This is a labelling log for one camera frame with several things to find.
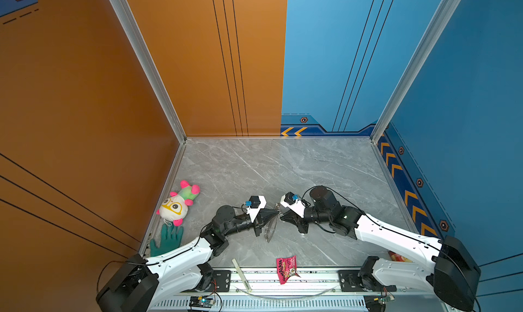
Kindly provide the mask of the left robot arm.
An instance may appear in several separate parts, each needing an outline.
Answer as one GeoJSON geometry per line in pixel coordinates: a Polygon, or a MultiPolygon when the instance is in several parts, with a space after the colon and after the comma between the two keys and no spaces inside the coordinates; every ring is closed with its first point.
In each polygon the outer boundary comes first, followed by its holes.
{"type": "Polygon", "coordinates": [[[261,208],[252,218],[235,214],[234,207],[220,207],[192,242],[158,257],[136,254],[126,261],[99,290],[96,302],[102,311],[149,311],[156,304],[187,290],[203,291],[211,285],[209,261],[229,246],[227,236],[254,230],[256,236],[279,211],[261,208]]]}

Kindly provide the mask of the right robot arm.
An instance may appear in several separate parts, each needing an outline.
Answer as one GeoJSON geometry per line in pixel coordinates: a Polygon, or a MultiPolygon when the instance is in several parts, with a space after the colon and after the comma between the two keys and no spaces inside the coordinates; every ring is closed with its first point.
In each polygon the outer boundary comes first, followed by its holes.
{"type": "Polygon", "coordinates": [[[482,309],[477,299],[481,270],[459,239],[428,237],[385,223],[354,203],[342,205],[341,195],[326,186],[314,186],[308,192],[310,202],[292,192],[280,201],[284,208],[281,220],[294,224],[299,233],[306,234],[314,223],[330,234],[371,243],[407,258],[403,263],[367,257],[358,272],[366,291],[408,287],[432,292],[460,311],[482,309]]]}

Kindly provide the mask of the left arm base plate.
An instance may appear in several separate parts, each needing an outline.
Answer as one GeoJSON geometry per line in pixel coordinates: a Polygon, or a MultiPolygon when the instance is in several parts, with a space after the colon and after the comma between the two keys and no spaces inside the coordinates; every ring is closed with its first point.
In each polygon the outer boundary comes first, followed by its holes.
{"type": "Polygon", "coordinates": [[[214,270],[212,273],[205,274],[195,287],[197,292],[218,293],[229,292],[232,272],[229,270],[214,270]]]}

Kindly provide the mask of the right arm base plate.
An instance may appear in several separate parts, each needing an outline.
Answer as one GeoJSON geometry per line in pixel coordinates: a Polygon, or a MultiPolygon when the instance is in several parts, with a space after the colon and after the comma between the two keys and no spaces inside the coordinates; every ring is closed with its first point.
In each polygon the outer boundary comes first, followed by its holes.
{"type": "Polygon", "coordinates": [[[384,286],[372,274],[362,276],[356,270],[338,271],[340,288],[343,292],[396,292],[396,286],[384,286]]]}

